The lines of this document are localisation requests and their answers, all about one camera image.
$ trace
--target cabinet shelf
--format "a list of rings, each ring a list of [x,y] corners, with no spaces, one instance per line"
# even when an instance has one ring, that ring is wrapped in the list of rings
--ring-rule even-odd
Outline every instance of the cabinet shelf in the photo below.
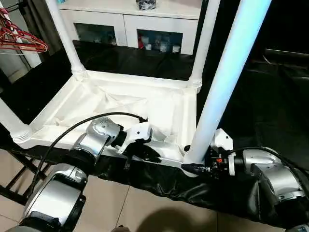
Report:
[[[66,0],[59,7],[62,10],[198,20],[201,4],[201,0],[157,0],[155,9],[141,11],[135,0]]]

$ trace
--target cabinet door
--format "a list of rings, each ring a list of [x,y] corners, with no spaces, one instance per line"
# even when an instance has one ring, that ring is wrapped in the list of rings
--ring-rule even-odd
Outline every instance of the cabinet door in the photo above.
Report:
[[[73,40],[126,46],[122,14],[61,10]]]
[[[124,15],[129,47],[193,53],[198,20]]]

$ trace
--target screw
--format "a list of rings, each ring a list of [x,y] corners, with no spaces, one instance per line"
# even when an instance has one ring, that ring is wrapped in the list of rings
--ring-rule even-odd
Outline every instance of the screw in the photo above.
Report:
[[[187,145],[183,148],[184,151],[189,151],[190,150],[190,145]]]

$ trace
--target black surface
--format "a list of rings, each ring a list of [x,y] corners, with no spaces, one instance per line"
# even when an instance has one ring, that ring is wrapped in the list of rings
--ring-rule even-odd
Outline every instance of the black surface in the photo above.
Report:
[[[166,77],[175,72],[178,75],[172,75],[173,78],[187,80],[193,64],[189,56],[145,53],[137,49],[100,44],[76,45],[83,64],[93,70],[156,77]],[[213,70],[215,68],[208,65],[205,67],[203,87],[197,96],[198,112],[201,112],[209,91],[209,73]],[[25,123],[30,123],[69,77],[69,62],[65,53],[60,51],[48,62],[31,70],[0,96]],[[306,70],[248,63],[239,78],[220,127],[233,138],[235,148],[268,146],[308,169],[308,81]],[[37,159],[46,151],[46,147],[42,146],[28,150],[19,148],[5,129],[0,130],[0,137],[0,148],[3,149]],[[55,148],[48,161],[58,162],[66,152]],[[201,177],[192,179],[175,168],[135,161],[132,161],[130,170],[125,172],[125,161],[101,157],[93,174],[173,200],[270,225],[284,226],[263,198],[254,177],[240,175],[220,181]]]

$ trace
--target white pole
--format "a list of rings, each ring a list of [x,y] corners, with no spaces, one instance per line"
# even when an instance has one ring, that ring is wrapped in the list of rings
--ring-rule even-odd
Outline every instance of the white pole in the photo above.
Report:
[[[241,0],[185,163],[204,160],[270,3]]]
[[[31,127],[24,124],[1,98],[0,123],[10,132],[15,143],[24,142],[32,135]]]
[[[196,87],[197,92],[199,92],[202,87],[202,74],[209,45],[211,43],[211,36],[216,22],[219,5],[220,0],[209,0],[207,5],[203,28],[198,42],[197,54],[194,60],[192,74],[189,78],[189,86]]]
[[[46,0],[46,4],[48,6],[49,12],[53,18],[55,27],[58,31],[58,34],[61,38],[62,44],[67,52],[68,58],[71,63],[72,68],[72,74],[79,80],[86,77],[86,70],[84,66],[82,65],[81,61],[79,60],[79,57],[77,55],[77,52],[75,50],[75,47],[73,45],[73,42],[66,30],[66,27],[64,25],[60,10],[58,8],[56,0]]]

